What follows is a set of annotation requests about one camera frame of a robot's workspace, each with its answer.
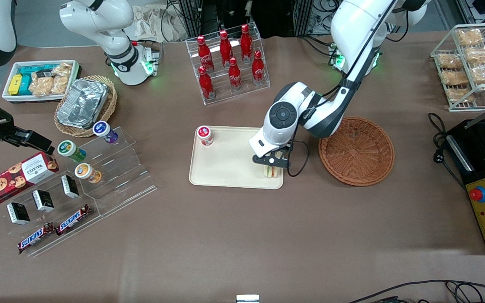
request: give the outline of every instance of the coca-cola bottle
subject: coca-cola bottle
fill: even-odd
[[[214,71],[214,64],[212,63],[211,50],[205,44],[205,37],[198,36],[198,55],[202,61],[202,66],[207,69],[207,73]]]
[[[207,100],[214,99],[216,95],[214,94],[214,89],[212,87],[212,80],[207,74],[207,69],[204,66],[200,66],[198,72],[200,73],[200,86],[202,87],[204,98]]]
[[[229,60],[229,84],[231,84],[231,90],[234,92],[240,92],[243,88],[241,82],[241,70],[237,66],[237,59],[231,57]]]
[[[243,24],[241,26],[242,36],[241,36],[241,57],[242,61],[246,64],[252,62],[252,37],[250,37],[250,27],[248,24]]]
[[[222,65],[224,69],[229,69],[229,59],[233,57],[231,43],[227,39],[227,32],[220,31],[220,55],[222,56]]]
[[[252,63],[252,75],[254,76],[252,82],[254,82],[254,85],[261,86],[265,83],[264,69],[265,64],[261,58],[261,50],[256,50],[254,52],[254,63]]]

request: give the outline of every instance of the red emergency stop button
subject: red emergency stop button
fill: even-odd
[[[477,186],[469,191],[469,197],[474,201],[484,203],[485,202],[485,188]]]

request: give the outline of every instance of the white robotic arm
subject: white robotic arm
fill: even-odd
[[[419,10],[423,7],[423,14],[429,1],[344,0],[331,21],[333,41],[345,58],[338,93],[329,101],[301,82],[286,85],[267,111],[263,127],[248,141],[256,154],[254,162],[287,167],[289,163],[269,153],[285,150],[293,139],[297,123],[316,138],[331,136],[338,129],[362,78],[372,68],[386,36],[385,20],[411,9],[409,14],[417,14],[413,21],[419,21]]]
[[[133,46],[123,31],[133,22],[133,10],[126,0],[74,0],[61,6],[59,17],[69,31],[104,50],[123,83],[137,85],[152,75],[151,49]]]

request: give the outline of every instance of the wicker basket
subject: wicker basket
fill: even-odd
[[[108,121],[110,116],[115,111],[115,104],[117,103],[117,92],[115,91],[113,82],[107,77],[99,76],[99,75],[87,76],[87,77],[84,77],[83,79],[102,82],[108,86],[109,88],[108,98],[106,99],[106,102],[104,102],[104,105],[102,106],[102,110],[100,110],[100,114],[98,118],[98,120]],[[61,102],[59,102],[59,105],[57,106],[56,113],[57,111],[59,111],[59,109],[65,102],[66,98],[67,98],[67,95],[65,95],[61,99]],[[86,138],[93,135],[93,129],[81,129],[77,127],[66,126],[59,123],[59,121],[57,121],[56,114],[54,115],[53,119],[56,122],[57,129],[61,130],[61,132],[64,134],[77,137],[77,138]]]
[[[345,117],[337,131],[319,141],[319,156],[338,180],[353,186],[376,184],[394,165],[394,146],[381,127],[360,117]]]

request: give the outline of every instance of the brown tablecloth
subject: brown tablecloth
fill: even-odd
[[[410,280],[485,282],[485,248],[469,201],[432,161],[435,129],[427,113],[441,115],[448,128],[476,115],[446,111],[428,59],[444,35],[410,33],[400,43],[385,42],[355,94],[346,115],[379,124],[396,149],[392,173],[367,188],[329,175],[317,140],[303,129],[310,160],[279,190],[188,181],[197,126],[260,127],[285,84],[303,81],[318,92],[337,84],[327,58],[302,40],[264,40],[271,88],[208,107],[184,43],[166,45],[158,76],[135,87],[116,79],[98,47],[20,48],[13,61],[75,59],[82,75],[115,82],[119,100],[110,124],[136,139],[158,190],[36,258],[17,255],[18,240],[5,233],[0,207],[0,302],[232,302],[243,293],[266,302],[346,302]],[[0,106],[22,128],[55,143],[69,138],[54,126],[55,103],[0,98]],[[0,142],[0,171],[31,153]],[[394,294],[446,296],[440,284]]]

